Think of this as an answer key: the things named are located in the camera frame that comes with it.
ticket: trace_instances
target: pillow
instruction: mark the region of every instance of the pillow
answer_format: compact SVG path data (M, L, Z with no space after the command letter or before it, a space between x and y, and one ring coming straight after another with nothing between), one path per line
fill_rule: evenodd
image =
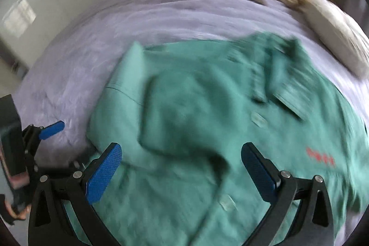
M348 14L328 0L310 0L302 8L320 40L359 78L369 77L369 39Z

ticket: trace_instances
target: black gripper frame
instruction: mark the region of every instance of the black gripper frame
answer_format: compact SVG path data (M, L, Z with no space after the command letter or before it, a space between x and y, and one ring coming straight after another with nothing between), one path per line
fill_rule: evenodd
M269 246L294 200L300 200L285 239L278 246L333 246L333 216L321 176L294 178L279 171L252 143L241 150L241 159L264 201L271 204L243 246Z
M69 174L65 178L48 177L45 181L38 182L28 225L28 244L30 246L87 246L75 234L63 200L71 202L91 245L120 245L86 198L87 182L115 146L115 143L110 144L104 153L98 159L93 160L78 178Z

